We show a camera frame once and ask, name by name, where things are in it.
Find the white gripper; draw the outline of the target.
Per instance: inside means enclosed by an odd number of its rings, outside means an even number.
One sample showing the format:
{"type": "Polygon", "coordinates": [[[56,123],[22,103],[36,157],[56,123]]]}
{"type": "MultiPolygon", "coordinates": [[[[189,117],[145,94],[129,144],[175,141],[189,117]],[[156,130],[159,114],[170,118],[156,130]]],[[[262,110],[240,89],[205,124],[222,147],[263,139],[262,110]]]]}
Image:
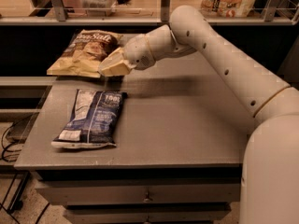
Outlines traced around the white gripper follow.
{"type": "Polygon", "coordinates": [[[123,48],[117,48],[99,65],[98,72],[104,77],[126,76],[133,69],[145,70],[155,65],[150,45],[145,35],[131,38],[123,48]]]}

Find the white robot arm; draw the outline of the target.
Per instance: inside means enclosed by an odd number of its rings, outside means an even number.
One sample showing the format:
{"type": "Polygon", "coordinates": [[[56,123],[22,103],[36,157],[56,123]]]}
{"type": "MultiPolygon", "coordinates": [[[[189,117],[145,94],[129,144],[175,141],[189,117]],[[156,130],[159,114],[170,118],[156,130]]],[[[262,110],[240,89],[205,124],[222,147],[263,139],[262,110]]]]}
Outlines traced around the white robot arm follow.
{"type": "Polygon", "coordinates": [[[177,7],[167,25],[129,40],[98,72],[125,76],[189,51],[206,58],[258,123],[244,154],[239,224],[298,224],[299,91],[218,35],[196,8],[177,7]]]}

